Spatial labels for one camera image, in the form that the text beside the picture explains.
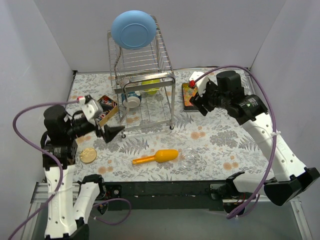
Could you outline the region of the square tin of star candies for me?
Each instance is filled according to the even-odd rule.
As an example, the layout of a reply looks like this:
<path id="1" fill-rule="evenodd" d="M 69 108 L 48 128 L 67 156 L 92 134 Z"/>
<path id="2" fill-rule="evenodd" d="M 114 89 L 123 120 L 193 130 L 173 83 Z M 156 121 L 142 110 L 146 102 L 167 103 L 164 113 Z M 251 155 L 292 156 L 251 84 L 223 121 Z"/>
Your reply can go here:
<path id="1" fill-rule="evenodd" d="M 197 107 L 190 102 L 191 97 L 194 97 L 197 92 L 197 87 L 190 88 L 187 82 L 181 84 L 182 108 L 185 112 L 196 112 L 198 110 Z"/>

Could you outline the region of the yellow plastic scoop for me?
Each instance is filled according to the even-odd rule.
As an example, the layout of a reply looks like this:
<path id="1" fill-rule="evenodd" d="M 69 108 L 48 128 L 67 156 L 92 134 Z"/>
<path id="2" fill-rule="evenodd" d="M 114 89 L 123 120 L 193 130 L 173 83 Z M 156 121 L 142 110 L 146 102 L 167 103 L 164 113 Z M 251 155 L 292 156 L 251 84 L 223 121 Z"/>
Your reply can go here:
<path id="1" fill-rule="evenodd" d="M 178 155 L 179 152 L 175 149 L 163 149 L 158 150 L 154 155 L 134 159 L 132 164 L 139 165 L 149 162 L 165 163 L 176 159 Z"/>

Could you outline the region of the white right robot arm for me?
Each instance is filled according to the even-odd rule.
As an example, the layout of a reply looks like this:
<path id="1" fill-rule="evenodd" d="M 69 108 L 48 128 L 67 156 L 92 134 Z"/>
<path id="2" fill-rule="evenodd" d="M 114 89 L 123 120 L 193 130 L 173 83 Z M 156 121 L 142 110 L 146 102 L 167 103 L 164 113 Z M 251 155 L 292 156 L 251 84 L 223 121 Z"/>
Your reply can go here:
<path id="1" fill-rule="evenodd" d="M 237 199 L 243 193 L 255 193 L 268 197 L 282 206 L 304 192 L 319 177 L 315 167 L 308 168 L 289 148 L 280 132 L 273 129 L 273 119 L 264 102 L 254 94 L 245 94 L 241 76 L 234 70 L 216 75 L 216 83 L 205 73 L 194 72 L 188 80 L 197 92 L 190 98 L 199 112 L 206 116 L 214 109 L 224 109 L 252 137 L 263 155 L 271 160 L 267 177 L 251 176 L 244 171 L 226 179 L 216 193 Z"/>

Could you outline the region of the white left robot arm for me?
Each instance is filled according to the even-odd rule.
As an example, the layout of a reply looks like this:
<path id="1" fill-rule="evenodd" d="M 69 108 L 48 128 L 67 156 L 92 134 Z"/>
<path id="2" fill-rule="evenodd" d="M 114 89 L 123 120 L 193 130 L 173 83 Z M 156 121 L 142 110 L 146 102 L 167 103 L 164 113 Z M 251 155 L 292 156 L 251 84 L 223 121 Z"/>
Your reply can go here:
<path id="1" fill-rule="evenodd" d="M 87 240 L 90 237 L 89 215 L 95 200 L 104 200 L 107 189 L 100 174 L 86 176 L 80 182 L 77 199 L 73 198 L 73 176 L 77 152 L 76 139 L 95 132 L 106 143 L 123 130 L 122 126 L 100 126 L 103 108 L 98 103 L 82 106 L 78 119 L 70 118 L 62 105 L 54 105 L 43 113 L 46 132 L 40 144 L 43 168 L 48 186 L 46 240 Z"/>

